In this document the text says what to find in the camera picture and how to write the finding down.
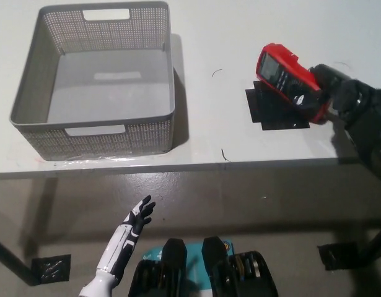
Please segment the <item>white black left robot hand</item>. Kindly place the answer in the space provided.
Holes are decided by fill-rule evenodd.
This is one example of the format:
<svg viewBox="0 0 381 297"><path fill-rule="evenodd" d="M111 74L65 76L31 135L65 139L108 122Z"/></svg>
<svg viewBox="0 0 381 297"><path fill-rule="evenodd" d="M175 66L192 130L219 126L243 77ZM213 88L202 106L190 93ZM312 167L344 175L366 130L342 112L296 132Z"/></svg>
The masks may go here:
<svg viewBox="0 0 381 297"><path fill-rule="evenodd" d="M98 263L97 271L109 273L117 280L121 280L142 229L151 222L154 207L155 202L151 202L151 195L136 204L110 238Z"/></svg>

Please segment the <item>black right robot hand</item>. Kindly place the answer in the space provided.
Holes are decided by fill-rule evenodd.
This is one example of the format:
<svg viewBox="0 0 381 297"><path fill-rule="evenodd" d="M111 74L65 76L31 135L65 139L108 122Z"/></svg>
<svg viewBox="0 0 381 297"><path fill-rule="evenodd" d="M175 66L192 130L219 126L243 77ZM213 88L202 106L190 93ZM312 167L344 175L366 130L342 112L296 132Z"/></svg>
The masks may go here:
<svg viewBox="0 0 381 297"><path fill-rule="evenodd" d="M319 64L310 68L322 94L331 101L331 109L347 126L372 112L373 121L381 121L381 89L330 67Z"/></svg>

